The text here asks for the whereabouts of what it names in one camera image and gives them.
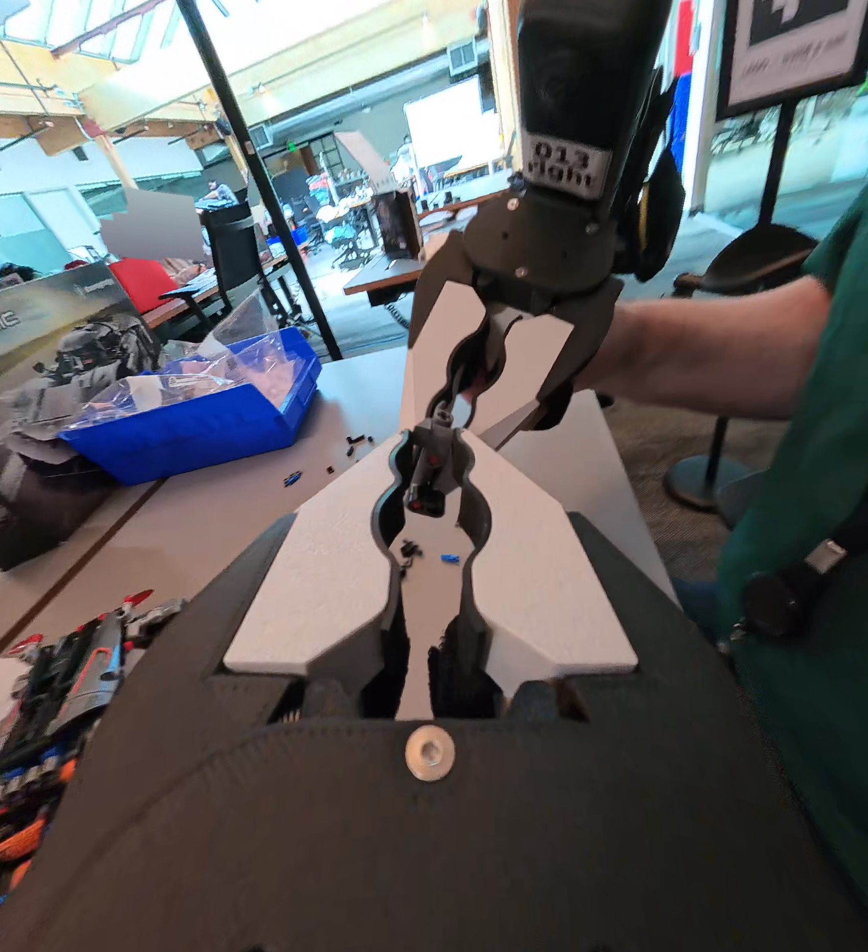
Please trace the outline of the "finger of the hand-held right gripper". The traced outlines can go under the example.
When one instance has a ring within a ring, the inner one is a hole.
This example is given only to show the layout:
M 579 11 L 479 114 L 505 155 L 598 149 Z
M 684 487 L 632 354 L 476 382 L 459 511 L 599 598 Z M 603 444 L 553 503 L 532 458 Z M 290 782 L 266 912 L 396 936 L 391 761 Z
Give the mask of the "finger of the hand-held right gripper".
M 413 429 L 432 416 L 446 391 L 453 403 L 455 379 L 467 370 L 499 369 L 503 334 L 514 321 L 513 308 L 485 303 L 468 284 L 447 281 L 424 321 L 412 312 L 404 365 L 401 430 Z
M 483 361 L 469 389 L 469 430 L 500 450 L 536 417 L 540 391 L 574 326 L 525 312 L 489 312 Z

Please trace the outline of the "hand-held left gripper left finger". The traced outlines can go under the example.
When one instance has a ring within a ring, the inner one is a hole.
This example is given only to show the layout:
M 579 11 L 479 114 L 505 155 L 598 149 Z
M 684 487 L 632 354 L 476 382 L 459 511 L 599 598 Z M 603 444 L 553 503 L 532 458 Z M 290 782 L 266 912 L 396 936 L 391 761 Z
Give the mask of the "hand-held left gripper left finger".
M 408 430 L 302 504 L 223 657 L 237 674 L 335 681 L 368 718 L 393 718 L 409 658 L 401 563 Z

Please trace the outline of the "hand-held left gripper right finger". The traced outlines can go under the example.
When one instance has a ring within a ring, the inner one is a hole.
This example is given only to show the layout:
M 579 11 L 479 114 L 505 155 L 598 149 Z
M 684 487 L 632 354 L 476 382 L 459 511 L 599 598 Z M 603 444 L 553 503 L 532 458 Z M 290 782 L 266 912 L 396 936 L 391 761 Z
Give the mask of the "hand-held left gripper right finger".
M 458 431 L 464 661 L 511 702 L 527 683 L 628 675 L 639 657 L 561 503 L 469 430 Z

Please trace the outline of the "grey panel with black connector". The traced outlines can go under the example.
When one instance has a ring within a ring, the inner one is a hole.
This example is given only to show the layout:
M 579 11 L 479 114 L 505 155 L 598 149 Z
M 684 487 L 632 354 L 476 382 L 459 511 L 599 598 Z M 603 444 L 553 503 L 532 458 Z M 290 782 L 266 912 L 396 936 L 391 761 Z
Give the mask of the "grey panel with black connector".
M 404 507 L 412 514 L 440 519 L 446 497 L 457 487 L 454 451 L 459 446 L 454 425 L 453 401 L 443 399 L 410 431 L 411 471 L 404 492 Z

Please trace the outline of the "toy car model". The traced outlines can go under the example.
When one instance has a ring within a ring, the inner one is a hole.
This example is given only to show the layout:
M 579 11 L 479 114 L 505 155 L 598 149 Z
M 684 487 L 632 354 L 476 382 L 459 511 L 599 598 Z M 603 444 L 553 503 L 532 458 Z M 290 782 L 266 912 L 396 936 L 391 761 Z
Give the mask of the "toy car model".
M 28 671 L 0 720 L 0 907 L 32 864 L 84 750 L 126 676 L 187 605 L 146 607 L 150 589 L 129 596 L 44 645 L 31 638 Z

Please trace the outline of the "person's right forearm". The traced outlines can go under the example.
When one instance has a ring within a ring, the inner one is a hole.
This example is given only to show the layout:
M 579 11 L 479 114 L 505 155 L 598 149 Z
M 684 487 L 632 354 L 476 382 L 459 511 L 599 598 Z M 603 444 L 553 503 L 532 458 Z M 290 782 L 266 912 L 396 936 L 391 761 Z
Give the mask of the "person's right forearm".
M 831 304 L 810 276 L 731 298 L 618 303 L 575 387 L 716 417 L 789 420 Z

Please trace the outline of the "brown wooden table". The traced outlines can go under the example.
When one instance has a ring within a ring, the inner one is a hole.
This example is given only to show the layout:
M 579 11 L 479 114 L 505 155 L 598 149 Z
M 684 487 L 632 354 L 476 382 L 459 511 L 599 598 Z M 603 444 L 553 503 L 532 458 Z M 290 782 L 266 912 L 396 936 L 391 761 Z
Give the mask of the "brown wooden table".
M 383 254 L 370 261 L 343 288 L 345 297 L 367 296 L 371 306 L 395 303 L 411 293 L 428 260 L 442 246 L 448 230 L 440 229 L 425 237 L 419 258 L 392 258 Z

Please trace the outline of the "dark printed box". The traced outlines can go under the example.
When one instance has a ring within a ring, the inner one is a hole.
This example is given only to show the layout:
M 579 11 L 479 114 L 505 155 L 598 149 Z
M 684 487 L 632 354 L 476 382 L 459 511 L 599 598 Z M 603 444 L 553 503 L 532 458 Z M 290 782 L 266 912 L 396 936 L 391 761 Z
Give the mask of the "dark printed box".
M 390 259 L 419 259 L 424 243 L 413 191 L 399 187 L 375 192 L 372 204 L 384 254 Z

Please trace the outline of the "white board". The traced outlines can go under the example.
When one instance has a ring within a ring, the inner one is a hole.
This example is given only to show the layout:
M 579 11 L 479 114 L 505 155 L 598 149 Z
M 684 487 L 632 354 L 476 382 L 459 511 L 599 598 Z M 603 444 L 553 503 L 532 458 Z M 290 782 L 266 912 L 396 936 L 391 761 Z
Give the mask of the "white board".
M 404 116 L 420 169 L 470 170 L 506 153 L 499 114 L 485 108 L 477 77 L 404 103 Z

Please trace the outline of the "plain blue bin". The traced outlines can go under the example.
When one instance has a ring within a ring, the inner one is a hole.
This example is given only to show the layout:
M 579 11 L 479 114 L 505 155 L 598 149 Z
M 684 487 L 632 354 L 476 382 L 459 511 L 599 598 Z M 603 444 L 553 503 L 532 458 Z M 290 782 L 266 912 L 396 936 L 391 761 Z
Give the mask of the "plain blue bin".
M 122 484 L 152 482 L 292 446 L 320 373 L 314 351 L 281 411 L 260 396 L 231 394 L 211 397 L 206 410 L 154 411 L 141 422 L 105 424 L 78 434 L 75 444 L 61 435 L 64 427 L 58 436 Z

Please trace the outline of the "black office chair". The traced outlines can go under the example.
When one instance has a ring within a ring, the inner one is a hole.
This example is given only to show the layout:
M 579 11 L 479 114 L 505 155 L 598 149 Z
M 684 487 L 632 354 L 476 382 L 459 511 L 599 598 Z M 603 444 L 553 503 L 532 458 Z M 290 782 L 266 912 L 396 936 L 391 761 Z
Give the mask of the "black office chair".
M 200 211 L 211 251 L 218 293 L 224 313 L 245 300 L 240 288 L 248 287 L 248 295 L 261 292 L 269 312 L 275 312 L 276 295 L 265 276 L 259 251 L 255 222 L 249 205 L 239 203 Z

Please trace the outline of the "black column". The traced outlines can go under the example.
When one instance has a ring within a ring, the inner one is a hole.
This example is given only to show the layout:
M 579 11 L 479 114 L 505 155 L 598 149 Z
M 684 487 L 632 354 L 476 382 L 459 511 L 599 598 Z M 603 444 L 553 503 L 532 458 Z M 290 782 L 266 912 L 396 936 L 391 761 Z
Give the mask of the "black column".
M 176 6 L 186 23 L 187 31 L 202 61 L 210 86 L 219 100 L 226 123 L 235 137 L 239 153 L 247 165 L 249 175 L 259 191 L 261 201 L 269 213 L 277 235 L 283 244 L 288 263 L 309 305 L 328 357 L 332 361 L 341 361 L 344 355 L 326 318 L 321 301 L 311 281 L 308 267 L 292 236 L 291 228 L 285 220 L 282 205 L 275 193 L 267 169 L 251 140 L 245 117 L 216 47 L 204 24 L 198 2 L 177 1 Z

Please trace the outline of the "person's green shirt torso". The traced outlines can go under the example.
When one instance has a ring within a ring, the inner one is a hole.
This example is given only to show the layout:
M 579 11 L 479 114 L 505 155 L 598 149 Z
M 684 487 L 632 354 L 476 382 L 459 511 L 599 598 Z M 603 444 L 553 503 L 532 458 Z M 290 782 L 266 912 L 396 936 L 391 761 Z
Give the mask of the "person's green shirt torso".
M 724 634 L 747 579 L 809 554 L 868 488 L 868 182 L 806 273 L 829 291 L 829 316 L 785 436 L 720 560 Z M 747 636 L 734 658 L 787 778 L 868 911 L 868 551 L 832 572 L 799 640 Z

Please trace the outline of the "red fabric object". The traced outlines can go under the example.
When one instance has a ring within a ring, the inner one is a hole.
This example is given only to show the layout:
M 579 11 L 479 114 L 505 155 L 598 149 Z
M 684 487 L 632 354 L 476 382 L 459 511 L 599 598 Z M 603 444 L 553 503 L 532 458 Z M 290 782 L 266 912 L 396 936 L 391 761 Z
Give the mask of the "red fabric object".
M 182 286 L 161 261 L 122 258 L 107 268 L 141 315 L 166 303 L 163 296 Z

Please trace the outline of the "black framed floor sign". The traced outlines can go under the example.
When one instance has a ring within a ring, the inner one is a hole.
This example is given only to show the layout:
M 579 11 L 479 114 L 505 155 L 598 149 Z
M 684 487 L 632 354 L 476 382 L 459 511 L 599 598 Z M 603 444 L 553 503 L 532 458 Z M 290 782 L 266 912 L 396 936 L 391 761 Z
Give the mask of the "black framed floor sign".
M 799 103 L 867 77 L 868 1 L 729 1 L 721 7 L 716 121 L 779 109 L 755 226 L 770 224 Z

